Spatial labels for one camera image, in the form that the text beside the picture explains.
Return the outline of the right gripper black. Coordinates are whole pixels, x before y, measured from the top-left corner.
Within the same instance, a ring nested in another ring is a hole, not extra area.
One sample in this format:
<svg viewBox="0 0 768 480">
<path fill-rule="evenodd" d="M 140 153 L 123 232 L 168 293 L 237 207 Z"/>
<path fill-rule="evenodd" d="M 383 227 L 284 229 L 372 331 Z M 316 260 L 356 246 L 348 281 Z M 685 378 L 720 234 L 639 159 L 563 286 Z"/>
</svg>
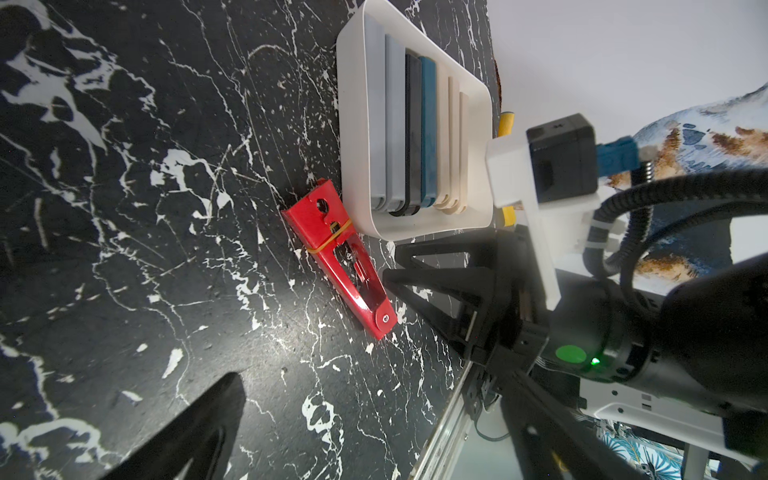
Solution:
<svg viewBox="0 0 768 480">
<path fill-rule="evenodd" d="M 434 268 L 426 257 L 462 255 L 465 268 Z M 650 324 L 616 283 L 557 270 L 555 308 L 527 231 L 473 230 L 398 245 L 385 288 L 469 360 L 528 371 L 534 362 L 572 376 L 625 383 L 660 352 Z"/>
</svg>

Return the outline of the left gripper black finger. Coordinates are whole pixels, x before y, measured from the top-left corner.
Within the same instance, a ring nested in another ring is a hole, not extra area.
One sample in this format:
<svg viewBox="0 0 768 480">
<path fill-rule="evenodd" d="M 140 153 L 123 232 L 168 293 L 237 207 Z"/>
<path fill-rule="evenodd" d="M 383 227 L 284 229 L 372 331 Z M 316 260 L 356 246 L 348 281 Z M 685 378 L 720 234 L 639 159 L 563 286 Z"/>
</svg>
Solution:
<svg viewBox="0 0 768 480">
<path fill-rule="evenodd" d="M 246 393 L 229 372 L 117 467 L 107 479 L 222 479 L 241 423 Z"/>
</svg>

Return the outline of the teal plier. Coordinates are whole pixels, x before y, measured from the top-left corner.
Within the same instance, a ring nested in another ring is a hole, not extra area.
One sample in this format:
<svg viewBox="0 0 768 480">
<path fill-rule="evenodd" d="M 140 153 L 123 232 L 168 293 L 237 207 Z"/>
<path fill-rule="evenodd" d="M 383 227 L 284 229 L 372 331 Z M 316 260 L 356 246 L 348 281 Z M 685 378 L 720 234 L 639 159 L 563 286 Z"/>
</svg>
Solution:
<svg viewBox="0 0 768 480">
<path fill-rule="evenodd" d="M 431 207 L 437 197 L 437 72 L 435 62 L 420 56 L 421 65 L 421 207 Z"/>
</svg>

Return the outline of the black plier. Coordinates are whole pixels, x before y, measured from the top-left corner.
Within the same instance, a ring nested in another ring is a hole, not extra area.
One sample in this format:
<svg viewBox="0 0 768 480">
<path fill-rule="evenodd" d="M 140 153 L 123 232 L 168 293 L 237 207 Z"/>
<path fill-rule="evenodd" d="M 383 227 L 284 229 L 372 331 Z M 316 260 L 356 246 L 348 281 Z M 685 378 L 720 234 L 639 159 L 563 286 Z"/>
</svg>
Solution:
<svg viewBox="0 0 768 480">
<path fill-rule="evenodd" d="M 415 215 L 422 194 L 422 66 L 418 56 L 405 53 L 405 200 L 392 216 Z"/>
</svg>

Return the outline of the grey plier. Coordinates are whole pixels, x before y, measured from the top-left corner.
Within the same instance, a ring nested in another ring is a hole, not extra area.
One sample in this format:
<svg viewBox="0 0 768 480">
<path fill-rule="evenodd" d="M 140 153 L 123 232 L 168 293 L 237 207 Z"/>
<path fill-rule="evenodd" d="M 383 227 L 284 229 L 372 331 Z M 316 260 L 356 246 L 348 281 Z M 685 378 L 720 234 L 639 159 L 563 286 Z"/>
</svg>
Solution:
<svg viewBox="0 0 768 480">
<path fill-rule="evenodd" d="M 381 211 L 386 191 L 385 33 L 370 15 L 364 16 L 367 104 L 369 119 L 371 207 Z"/>
<path fill-rule="evenodd" d="M 385 36 L 387 212 L 405 203 L 405 47 L 391 35 Z"/>
</svg>

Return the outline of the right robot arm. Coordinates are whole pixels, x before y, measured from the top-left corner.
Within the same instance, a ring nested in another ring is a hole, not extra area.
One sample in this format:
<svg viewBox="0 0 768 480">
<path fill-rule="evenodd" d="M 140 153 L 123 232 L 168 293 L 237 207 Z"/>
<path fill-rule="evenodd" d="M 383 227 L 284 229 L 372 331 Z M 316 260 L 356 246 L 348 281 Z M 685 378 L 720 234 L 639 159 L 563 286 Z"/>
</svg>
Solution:
<svg viewBox="0 0 768 480">
<path fill-rule="evenodd" d="M 542 267 L 526 230 L 403 244 L 384 286 L 495 381 L 528 479 L 563 461 L 577 479 L 638 472 L 537 383 L 537 362 L 719 417 L 727 447 L 767 457 L 767 259 L 757 256 L 666 296 Z"/>
</svg>

